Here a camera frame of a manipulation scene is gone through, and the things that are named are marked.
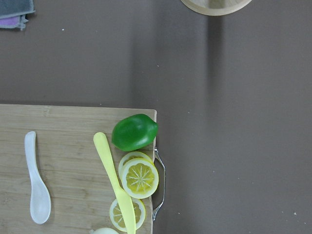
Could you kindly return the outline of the white ceramic spoon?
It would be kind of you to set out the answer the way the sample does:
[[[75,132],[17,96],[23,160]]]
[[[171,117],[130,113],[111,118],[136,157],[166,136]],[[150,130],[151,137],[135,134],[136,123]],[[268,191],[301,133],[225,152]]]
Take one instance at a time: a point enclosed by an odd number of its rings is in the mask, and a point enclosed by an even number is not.
[[[36,132],[30,131],[25,135],[24,150],[31,182],[30,215],[36,224],[41,225],[50,217],[51,198],[37,167]]]

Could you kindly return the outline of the green lime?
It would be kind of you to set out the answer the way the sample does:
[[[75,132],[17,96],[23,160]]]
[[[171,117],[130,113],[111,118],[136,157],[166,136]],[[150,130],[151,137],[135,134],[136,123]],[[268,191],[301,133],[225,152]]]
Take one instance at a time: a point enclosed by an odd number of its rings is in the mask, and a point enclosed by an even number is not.
[[[112,131],[112,143],[123,151],[134,151],[151,144],[158,124],[145,114],[136,114],[119,121]]]

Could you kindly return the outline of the yellow plastic knife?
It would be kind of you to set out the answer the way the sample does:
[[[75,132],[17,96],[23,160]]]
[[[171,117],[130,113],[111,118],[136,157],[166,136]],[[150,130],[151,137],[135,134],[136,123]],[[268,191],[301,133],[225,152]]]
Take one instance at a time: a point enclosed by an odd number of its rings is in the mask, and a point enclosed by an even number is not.
[[[136,233],[135,211],[131,197],[120,186],[114,167],[113,157],[107,137],[98,132],[93,136],[94,145],[111,182],[128,234]]]

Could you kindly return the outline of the bamboo cutting board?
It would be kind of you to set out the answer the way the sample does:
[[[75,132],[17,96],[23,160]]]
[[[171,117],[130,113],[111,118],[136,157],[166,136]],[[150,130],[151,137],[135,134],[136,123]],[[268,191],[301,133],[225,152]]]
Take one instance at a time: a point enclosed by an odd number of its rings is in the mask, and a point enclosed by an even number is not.
[[[153,109],[3,104],[0,107],[0,231],[3,234],[87,234],[110,228],[115,199],[93,142],[111,137],[122,119]],[[35,131],[39,173],[51,196],[44,224],[30,216],[31,183],[24,137]]]

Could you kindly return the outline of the wooden cup stand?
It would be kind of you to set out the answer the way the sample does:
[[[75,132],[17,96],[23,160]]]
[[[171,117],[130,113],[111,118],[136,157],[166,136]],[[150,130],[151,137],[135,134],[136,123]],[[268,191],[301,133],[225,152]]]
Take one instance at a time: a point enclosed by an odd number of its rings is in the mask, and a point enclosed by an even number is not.
[[[252,0],[181,0],[189,9],[207,16],[224,16],[241,10]]]

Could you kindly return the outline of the grey folded cloth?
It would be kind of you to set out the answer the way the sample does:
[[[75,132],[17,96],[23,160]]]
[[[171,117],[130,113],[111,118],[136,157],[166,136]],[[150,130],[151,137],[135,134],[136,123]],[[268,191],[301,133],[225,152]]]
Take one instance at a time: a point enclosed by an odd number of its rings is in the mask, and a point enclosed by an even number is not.
[[[1,0],[0,28],[24,30],[28,22],[26,15],[34,12],[33,0]]]

